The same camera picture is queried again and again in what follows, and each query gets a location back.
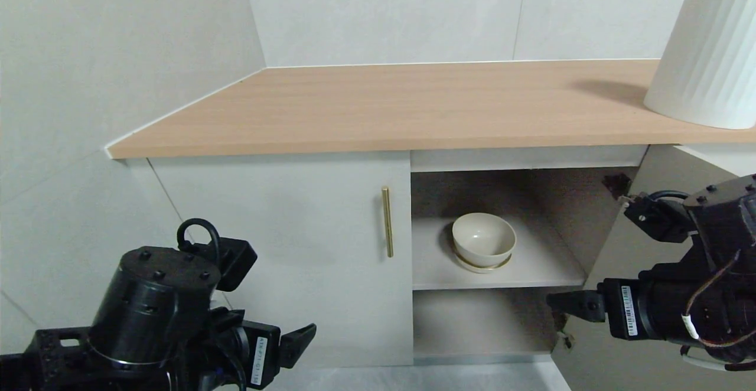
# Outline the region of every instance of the lampshade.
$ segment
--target lampshade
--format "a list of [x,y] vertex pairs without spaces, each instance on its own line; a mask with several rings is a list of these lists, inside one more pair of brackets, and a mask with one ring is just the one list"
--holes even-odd
[[644,103],[717,128],[756,125],[756,0],[685,0]]

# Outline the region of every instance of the barcode label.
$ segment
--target barcode label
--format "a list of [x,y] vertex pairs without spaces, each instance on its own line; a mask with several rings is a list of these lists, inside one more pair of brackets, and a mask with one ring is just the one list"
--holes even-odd
[[257,345],[255,345],[255,358],[252,362],[252,377],[249,380],[253,385],[260,385],[262,383],[262,370],[265,368],[265,351],[268,350],[268,338],[257,338]]
[[638,335],[638,326],[635,324],[633,295],[629,286],[622,286],[622,302],[624,303],[624,318],[627,321],[627,334],[631,337],[636,337]]

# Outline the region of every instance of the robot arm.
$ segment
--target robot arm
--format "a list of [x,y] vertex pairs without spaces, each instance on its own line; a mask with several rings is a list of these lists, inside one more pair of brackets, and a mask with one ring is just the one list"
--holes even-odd
[[[186,241],[192,224],[210,243]],[[256,260],[245,240],[185,221],[178,250],[143,246],[122,256],[91,327],[36,331],[24,353],[0,356],[0,389],[265,388],[281,367],[294,367],[316,326],[281,335],[245,321],[244,310],[210,309],[213,292],[234,291]]]
[[[548,296],[548,304],[610,324],[623,340],[665,340],[694,364],[756,370],[756,175],[694,195],[660,191],[631,198],[624,214],[661,242],[692,248],[677,263],[656,264],[637,279],[607,278],[596,291]],[[704,348],[724,364],[687,356]]]

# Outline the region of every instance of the door handle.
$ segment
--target door handle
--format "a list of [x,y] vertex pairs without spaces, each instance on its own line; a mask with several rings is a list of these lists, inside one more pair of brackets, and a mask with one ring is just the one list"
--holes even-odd
[[392,258],[394,257],[394,232],[391,229],[391,198],[388,186],[383,186],[381,196],[383,197],[383,225],[386,227],[386,249],[389,251],[389,258]]

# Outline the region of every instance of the cabinet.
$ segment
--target cabinet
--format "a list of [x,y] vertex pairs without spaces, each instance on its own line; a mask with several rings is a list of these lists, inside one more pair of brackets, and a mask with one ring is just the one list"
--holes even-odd
[[[307,366],[412,364],[408,152],[151,159],[182,219],[245,239],[259,259],[229,292],[246,318],[318,335]],[[382,187],[394,257],[387,256]],[[197,240],[198,230],[190,229]]]
[[[208,218],[259,253],[229,293],[233,307],[284,330],[318,324],[302,359],[308,366],[553,358],[576,390],[742,389],[738,375],[694,369],[667,343],[616,340],[606,324],[570,320],[565,332],[574,345],[557,340],[545,294],[634,278],[688,249],[637,230],[603,178],[627,175],[637,193],[697,191],[734,177],[686,147],[651,146],[642,162],[637,148],[628,150],[594,162],[569,151],[550,158],[547,148],[517,154],[524,158],[516,162],[486,154],[470,163],[459,151],[412,154],[417,163],[408,152],[151,162],[181,218]],[[456,265],[449,226],[468,211],[499,214],[518,232],[513,258],[499,271],[475,275]]]
[[[711,183],[756,171],[753,162],[743,163],[708,157],[686,147],[651,146],[635,177],[632,193],[675,189],[696,192]],[[647,237],[630,220],[620,216],[602,248],[586,289],[596,289],[604,278],[636,278],[659,262],[677,262],[690,243],[659,243]],[[572,348],[558,343],[552,358],[575,391],[624,389],[753,389],[754,376],[716,372],[686,364],[678,348],[660,341],[626,342],[611,337],[606,324],[571,319],[565,332]],[[696,356],[705,353],[696,352]]]

